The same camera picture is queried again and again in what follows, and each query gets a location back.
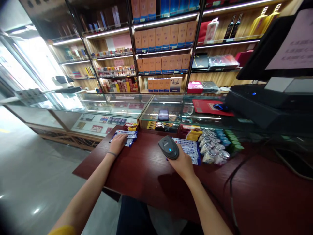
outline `forearm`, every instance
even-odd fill
[[[187,180],[186,184],[195,201],[204,234],[232,234],[209,198],[206,190],[203,188],[200,180],[194,176],[194,178]]]
[[[100,196],[114,160],[115,157],[112,154],[105,156],[100,165],[71,200],[52,230],[64,225],[72,225],[76,234],[82,233]]]

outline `tile floor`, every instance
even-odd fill
[[[15,234],[47,234],[85,180],[72,174],[89,151],[43,140],[0,107],[0,206]],[[101,193],[84,235],[116,234],[120,203]],[[179,234],[184,220],[149,207],[158,234]]]

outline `dark red wooden counter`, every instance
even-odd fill
[[[109,150],[116,126],[73,171],[88,179]],[[137,141],[124,147],[114,162],[105,187],[131,196],[180,218],[199,223],[192,195],[162,154],[158,141],[167,133],[140,129]],[[222,167],[194,166],[196,175],[222,202],[231,215],[229,183],[224,184],[240,162],[257,145],[246,145],[242,154]],[[230,220],[216,204],[227,224]],[[292,173],[264,148],[237,172],[233,199],[241,234],[312,234],[313,183]]]

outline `yellow liquor bottle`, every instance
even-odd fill
[[[280,6],[281,6],[281,3],[275,7],[275,10],[273,11],[272,14],[270,14],[268,17],[266,17],[265,27],[263,28],[262,34],[265,34],[265,32],[268,29],[268,27],[270,26],[270,24],[279,16],[280,13],[278,12],[278,10],[279,10]]]
[[[268,7],[264,7],[261,15],[253,21],[253,24],[251,26],[251,30],[249,33],[249,35],[251,37],[249,37],[249,39],[255,39],[255,38],[260,37],[257,35],[260,35],[262,33],[263,28],[265,26],[265,19],[267,17],[267,15],[265,15],[265,13],[266,13],[267,9],[268,9]]]

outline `hand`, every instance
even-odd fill
[[[179,156],[176,160],[168,159],[172,167],[176,172],[183,178],[187,183],[188,181],[193,180],[196,177],[196,174],[193,170],[191,157],[184,153],[183,148],[180,144],[177,144],[179,149]]]
[[[112,152],[117,156],[124,147],[126,138],[127,135],[116,135],[111,141],[109,152]]]

